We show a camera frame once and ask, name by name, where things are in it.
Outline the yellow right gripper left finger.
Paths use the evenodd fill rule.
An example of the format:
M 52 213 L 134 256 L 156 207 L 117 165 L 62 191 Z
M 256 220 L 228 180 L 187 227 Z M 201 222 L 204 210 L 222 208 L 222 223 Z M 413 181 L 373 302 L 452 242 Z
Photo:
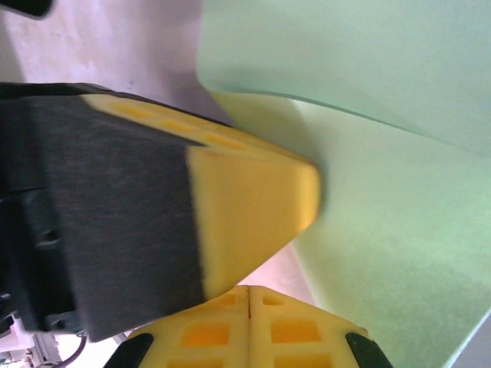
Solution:
M 246 367 L 249 362 L 249 288 L 222 296 L 135 330 L 106 367 Z

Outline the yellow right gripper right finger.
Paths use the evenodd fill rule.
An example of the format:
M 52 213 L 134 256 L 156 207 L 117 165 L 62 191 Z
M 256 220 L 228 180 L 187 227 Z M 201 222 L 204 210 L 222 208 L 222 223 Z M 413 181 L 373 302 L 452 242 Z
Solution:
M 249 288 L 251 367 L 391 367 L 363 327 L 266 287 Z

